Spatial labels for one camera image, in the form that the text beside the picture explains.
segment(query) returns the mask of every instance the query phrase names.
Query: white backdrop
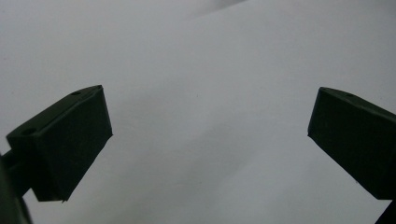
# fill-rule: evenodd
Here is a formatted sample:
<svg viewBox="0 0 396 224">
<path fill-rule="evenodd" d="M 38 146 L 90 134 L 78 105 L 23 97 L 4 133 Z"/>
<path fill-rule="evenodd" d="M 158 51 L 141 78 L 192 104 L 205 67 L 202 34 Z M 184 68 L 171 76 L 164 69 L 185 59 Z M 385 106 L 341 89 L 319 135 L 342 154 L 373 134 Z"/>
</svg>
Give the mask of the white backdrop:
<svg viewBox="0 0 396 224">
<path fill-rule="evenodd" d="M 306 135 L 320 86 L 396 112 L 395 1 L 218 3 L 0 0 L 1 152 L 96 84 L 115 134 L 68 202 L 25 195 L 36 224 L 375 223 Z"/>
</svg>

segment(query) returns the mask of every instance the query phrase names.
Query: white surface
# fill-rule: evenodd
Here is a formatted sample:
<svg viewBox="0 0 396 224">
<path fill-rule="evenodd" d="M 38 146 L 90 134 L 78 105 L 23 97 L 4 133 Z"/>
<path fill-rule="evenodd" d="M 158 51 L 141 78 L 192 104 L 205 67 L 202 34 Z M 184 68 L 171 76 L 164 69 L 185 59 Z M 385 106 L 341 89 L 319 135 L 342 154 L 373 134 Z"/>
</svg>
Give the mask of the white surface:
<svg viewBox="0 0 396 224">
<path fill-rule="evenodd" d="M 102 84 L 114 136 L 35 223 L 367 223 L 308 138 L 320 86 L 396 112 L 393 0 L 0 1 L 0 136 Z"/>
</svg>

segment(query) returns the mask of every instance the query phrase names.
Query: dark green plastic part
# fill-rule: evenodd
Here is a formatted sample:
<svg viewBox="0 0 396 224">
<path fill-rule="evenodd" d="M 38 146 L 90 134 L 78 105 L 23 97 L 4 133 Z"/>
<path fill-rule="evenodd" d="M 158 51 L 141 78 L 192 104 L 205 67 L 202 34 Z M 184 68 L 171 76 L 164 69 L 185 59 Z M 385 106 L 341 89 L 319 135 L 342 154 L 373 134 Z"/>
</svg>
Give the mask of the dark green plastic part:
<svg viewBox="0 0 396 224">
<path fill-rule="evenodd" d="M 393 201 L 375 224 L 393 224 L 396 220 L 396 201 Z"/>
<path fill-rule="evenodd" d="M 75 91 L 7 136 L 40 202 L 67 201 L 112 136 L 102 86 Z"/>
<path fill-rule="evenodd" d="M 320 88 L 308 136 L 377 199 L 395 199 L 394 114 L 348 92 Z"/>
</svg>

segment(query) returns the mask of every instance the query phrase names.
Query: screw hole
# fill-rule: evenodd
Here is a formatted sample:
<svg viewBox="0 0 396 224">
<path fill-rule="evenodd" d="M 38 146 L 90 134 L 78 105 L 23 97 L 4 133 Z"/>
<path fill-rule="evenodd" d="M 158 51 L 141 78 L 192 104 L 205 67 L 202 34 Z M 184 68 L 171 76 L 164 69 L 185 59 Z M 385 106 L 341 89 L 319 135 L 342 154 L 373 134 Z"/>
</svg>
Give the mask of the screw hole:
<svg viewBox="0 0 396 224">
<path fill-rule="evenodd" d="M 36 128 L 30 128 L 30 129 L 26 129 L 25 131 L 22 132 L 23 135 L 30 135 L 32 133 L 35 133 Z"/>
</svg>

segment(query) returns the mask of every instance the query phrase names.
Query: gray background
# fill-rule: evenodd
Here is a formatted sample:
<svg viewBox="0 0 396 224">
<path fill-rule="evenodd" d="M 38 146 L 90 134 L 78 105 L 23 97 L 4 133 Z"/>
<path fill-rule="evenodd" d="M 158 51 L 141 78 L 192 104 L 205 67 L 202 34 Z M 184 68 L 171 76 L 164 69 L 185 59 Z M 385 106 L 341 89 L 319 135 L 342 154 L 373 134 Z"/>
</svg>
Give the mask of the gray background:
<svg viewBox="0 0 396 224">
<path fill-rule="evenodd" d="M 306 130 L 320 86 L 396 112 L 395 27 L 393 0 L 1 0 L 1 152 L 102 84 L 115 135 L 35 223 L 371 224 L 389 201 Z"/>
</svg>

